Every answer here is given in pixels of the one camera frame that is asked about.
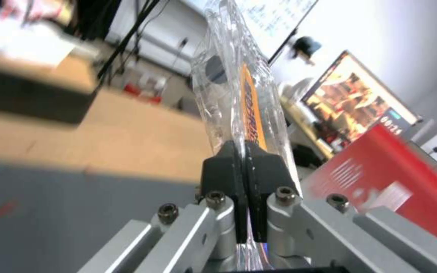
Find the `bolt head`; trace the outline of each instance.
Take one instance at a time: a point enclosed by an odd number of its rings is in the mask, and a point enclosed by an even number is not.
[[[279,187],[276,190],[276,201],[282,206],[293,204],[296,193],[290,187]]]
[[[211,191],[205,196],[207,206],[211,209],[220,209],[225,204],[225,194],[221,191]]]
[[[350,206],[348,198],[343,194],[332,193],[326,197],[326,202],[341,213],[345,213]]]
[[[171,224],[177,217],[178,207],[175,204],[167,203],[158,209],[158,218],[163,224]]]

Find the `person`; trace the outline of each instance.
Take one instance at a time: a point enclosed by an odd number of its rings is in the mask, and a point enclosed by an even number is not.
[[[67,4],[65,0],[3,0],[1,16],[14,15],[22,22],[57,19]]]

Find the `wooden table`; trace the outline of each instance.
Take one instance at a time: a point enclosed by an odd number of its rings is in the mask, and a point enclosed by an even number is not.
[[[89,63],[71,56],[53,70],[5,59],[0,69],[81,92],[95,86]],[[106,89],[78,126],[0,112],[2,162],[198,183],[211,155],[200,119]]]

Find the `red object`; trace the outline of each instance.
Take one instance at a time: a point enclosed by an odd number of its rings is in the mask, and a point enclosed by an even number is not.
[[[132,94],[132,95],[140,95],[141,94],[141,89],[139,89],[137,86],[134,86],[130,83],[126,84],[126,86],[124,87],[124,91]]]
[[[387,206],[437,236],[437,173],[382,125],[321,166],[304,185],[318,198],[341,193],[361,213]]]

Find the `whiteboard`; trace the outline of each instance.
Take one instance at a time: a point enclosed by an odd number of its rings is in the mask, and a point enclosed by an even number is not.
[[[204,15],[208,0],[181,0]],[[317,0],[236,0],[262,53],[270,58]]]

